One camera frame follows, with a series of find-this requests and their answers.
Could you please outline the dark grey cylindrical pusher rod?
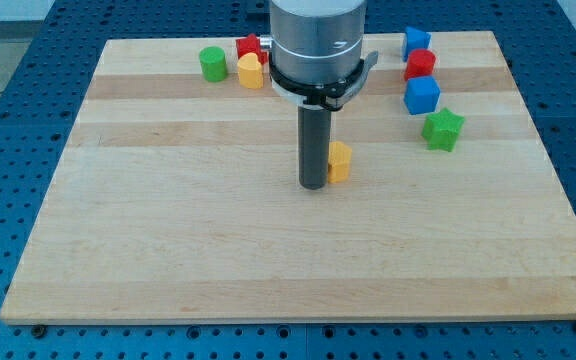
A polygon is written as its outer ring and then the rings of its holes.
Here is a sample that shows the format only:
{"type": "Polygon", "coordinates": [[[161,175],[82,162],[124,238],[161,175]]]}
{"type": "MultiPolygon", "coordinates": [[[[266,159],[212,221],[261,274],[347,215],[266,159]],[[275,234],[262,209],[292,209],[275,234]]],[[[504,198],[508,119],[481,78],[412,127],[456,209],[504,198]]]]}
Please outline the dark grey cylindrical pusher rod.
{"type": "Polygon", "coordinates": [[[299,183],[306,189],[327,183],[330,129],[329,111],[298,108],[299,183]]]}

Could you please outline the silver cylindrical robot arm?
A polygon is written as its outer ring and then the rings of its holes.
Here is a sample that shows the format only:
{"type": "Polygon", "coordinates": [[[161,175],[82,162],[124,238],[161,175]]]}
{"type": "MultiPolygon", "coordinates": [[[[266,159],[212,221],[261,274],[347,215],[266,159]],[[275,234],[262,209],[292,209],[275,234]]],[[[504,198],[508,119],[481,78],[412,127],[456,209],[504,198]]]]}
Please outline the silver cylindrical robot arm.
{"type": "Polygon", "coordinates": [[[298,180],[310,190],[328,181],[332,114],[364,87],[379,58],[362,54],[365,0],[271,0],[268,52],[273,89],[297,106],[298,180]]]}

